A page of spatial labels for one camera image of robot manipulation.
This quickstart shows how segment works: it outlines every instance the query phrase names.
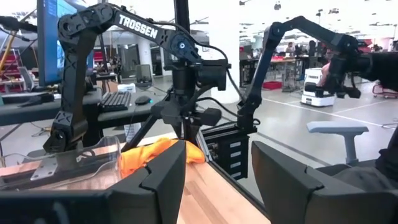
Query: workbench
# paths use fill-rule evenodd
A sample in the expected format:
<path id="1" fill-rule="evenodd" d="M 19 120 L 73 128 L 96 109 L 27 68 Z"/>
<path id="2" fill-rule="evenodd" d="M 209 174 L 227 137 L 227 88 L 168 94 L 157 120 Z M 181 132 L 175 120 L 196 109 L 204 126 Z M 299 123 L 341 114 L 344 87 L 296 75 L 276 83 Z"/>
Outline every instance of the workbench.
<path id="1" fill-rule="evenodd" d="M 140 144 L 160 136 L 143 139 Z M 40 161 L 0 168 L 0 176 L 38 168 Z M 258 223 L 271 222 L 250 201 L 227 182 L 211 165 L 187 164 L 178 224 Z M 90 179 L 63 185 L 56 189 L 105 189 L 117 181 L 114 171 L 104 171 Z"/>

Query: grey floor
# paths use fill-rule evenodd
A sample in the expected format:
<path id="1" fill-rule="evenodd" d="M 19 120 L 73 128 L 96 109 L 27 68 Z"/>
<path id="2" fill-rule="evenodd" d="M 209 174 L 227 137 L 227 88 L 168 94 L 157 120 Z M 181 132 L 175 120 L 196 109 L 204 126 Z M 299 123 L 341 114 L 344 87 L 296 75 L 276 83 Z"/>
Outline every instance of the grey floor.
<path id="1" fill-rule="evenodd" d="M 155 86 L 150 90 L 153 94 L 162 96 L 170 85 L 170 77 L 156 78 Z M 258 133 L 251 135 L 251 141 L 262 141 L 312 167 L 327 166 L 345 161 L 344 140 L 341 136 L 310 134 L 307 132 L 306 124 L 310 121 L 359 121 L 369 128 L 369 132 L 356 138 L 357 155 L 361 161 L 374 159 L 378 156 L 378 151 L 387 146 L 391 137 L 393 129 L 381 126 L 393 122 L 395 119 L 393 111 L 398 110 L 398 101 L 381 97 L 374 98 L 371 93 L 372 86 L 372 83 L 359 86 L 363 92 L 361 99 L 337 99 L 335 105 L 329 108 L 301 105 L 297 96 L 281 93 L 278 90 L 263 91 L 262 105 L 255 114 L 255 117 L 260 119 L 261 125 L 258 127 Z M 217 108 L 217 105 L 212 102 L 202 101 L 199 105 L 202 108 L 209 106 Z M 225 107 L 236 111 L 234 104 L 225 105 Z M 229 119 L 234 120 L 227 113 L 223 116 L 223 122 Z M 40 131 L 38 127 L 50 126 L 51 122 L 52 120 L 46 120 L 0 127 L 4 155 L 12 153 L 26 155 L 30 151 L 40 149 L 48 136 L 45 134 L 34 137 L 34 135 Z M 170 126 L 158 121 L 147 137 L 171 131 Z M 105 129 L 104 133 L 112 136 L 121 134 L 123 131 L 110 128 Z M 21 161 L 20 157 L 10 156 L 6 159 L 6 164 L 11 166 Z M 253 195 L 260 197 L 250 165 L 249 178 L 239 182 Z"/>

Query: keyboard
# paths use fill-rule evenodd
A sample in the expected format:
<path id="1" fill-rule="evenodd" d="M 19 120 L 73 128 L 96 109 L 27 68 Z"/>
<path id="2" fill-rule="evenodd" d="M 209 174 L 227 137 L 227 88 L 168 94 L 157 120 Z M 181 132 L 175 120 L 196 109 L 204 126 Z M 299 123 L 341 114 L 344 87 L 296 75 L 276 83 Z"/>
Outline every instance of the keyboard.
<path id="1" fill-rule="evenodd" d="M 131 93 L 128 91 L 107 92 L 99 103 L 99 108 L 101 112 L 128 110 L 130 99 Z"/>

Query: orange towel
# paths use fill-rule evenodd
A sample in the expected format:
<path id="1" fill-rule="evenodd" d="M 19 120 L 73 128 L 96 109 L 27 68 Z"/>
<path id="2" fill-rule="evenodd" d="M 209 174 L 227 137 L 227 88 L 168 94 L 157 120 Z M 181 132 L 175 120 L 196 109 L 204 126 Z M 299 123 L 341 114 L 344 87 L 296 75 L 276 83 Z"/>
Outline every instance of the orange towel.
<path id="1" fill-rule="evenodd" d="M 130 149 L 121 154 L 119 160 L 119 168 L 121 177 L 125 178 L 134 173 L 137 169 L 144 167 L 147 162 L 151 161 L 157 155 L 164 152 L 170 146 L 175 144 L 178 139 L 160 138 L 149 146 L 140 146 Z M 201 149 L 191 142 L 186 143 L 187 146 L 187 163 L 204 163 L 205 155 Z"/>

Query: black robotic arm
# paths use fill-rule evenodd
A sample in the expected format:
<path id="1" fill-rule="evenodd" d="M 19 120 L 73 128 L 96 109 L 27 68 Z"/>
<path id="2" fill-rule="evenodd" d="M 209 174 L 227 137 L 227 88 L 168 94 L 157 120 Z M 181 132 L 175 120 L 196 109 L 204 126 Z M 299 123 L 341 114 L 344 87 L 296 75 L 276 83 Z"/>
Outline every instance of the black robotic arm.
<path id="1" fill-rule="evenodd" d="M 358 41 L 346 34 L 335 33 L 328 30 L 303 16 L 296 17 L 284 23 L 274 22 L 264 31 L 263 53 L 259 59 L 256 72 L 251 85 L 246 88 L 243 99 L 238 104 L 238 127 L 248 133 L 253 132 L 253 114 L 262 101 L 261 89 L 266 77 L 269 65 L 271 64 L 274 50 L 279 45 L 287 31 L 298 29 L 321 42 L 329 49 L 338 52 L 330 64 L 330 75 L 322 91 L 326 90 L 338 97 L 344 97 L 345 93 L 350 97 L 359 98 L 360 92 L 355 87 L 345 87 L 344 80 L 346 72 L 364 72 L 368 69 L 369 58 L 362 55 L 358 50 Z"/>
<path id="2" fill-rule="evenodd" d="M 44 144 L 46 152 L 72 150 L 86 133 L 88 124 L 83 114 L 86 58 L 93 50 L 97 36 L 111 26 L 151 40 L 172 55 L 184 59 L 185 65 L 201 70 L 203 61 L 195 50 L 192 37 L 182 31 L 158 27 L 151 20 L 128 12 L 125 7 L 102 3 L 61 17 L 58 39 L 65 52 L 62 99 L 51 135 Z"/>

